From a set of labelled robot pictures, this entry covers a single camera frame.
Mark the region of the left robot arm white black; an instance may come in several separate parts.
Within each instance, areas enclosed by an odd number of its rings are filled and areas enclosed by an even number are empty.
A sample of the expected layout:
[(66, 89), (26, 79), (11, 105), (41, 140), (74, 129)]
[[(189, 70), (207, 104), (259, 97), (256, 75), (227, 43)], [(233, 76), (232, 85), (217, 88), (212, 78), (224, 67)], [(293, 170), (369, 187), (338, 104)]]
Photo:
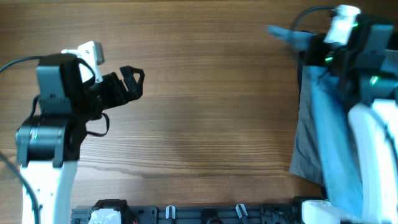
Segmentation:
[(39, 58), (36, 67), (40, 93), (29, 117), (16, 132), (17, 161), (21, 165), (23, 223), (68, 223), (70, 197), (80, 159), (80, 148), (90, 135), (86, 124), (104, 118), (105, 110), (138, 100), (145, 73), (140, 68), (120, 68), (97, 83), (84, 81), (80, 67), (88, 63), (73, 54)]

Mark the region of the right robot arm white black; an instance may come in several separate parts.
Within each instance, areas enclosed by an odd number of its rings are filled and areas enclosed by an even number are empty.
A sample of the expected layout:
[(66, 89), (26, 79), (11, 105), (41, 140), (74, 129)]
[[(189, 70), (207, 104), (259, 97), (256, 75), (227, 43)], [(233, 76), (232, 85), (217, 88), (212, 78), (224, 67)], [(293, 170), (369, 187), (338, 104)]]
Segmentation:
[(327, 197), (302, 204), (304, 223), (397, 222), (397, 67), (393, 23), (338, 12), (310, 39), (303, 76)]

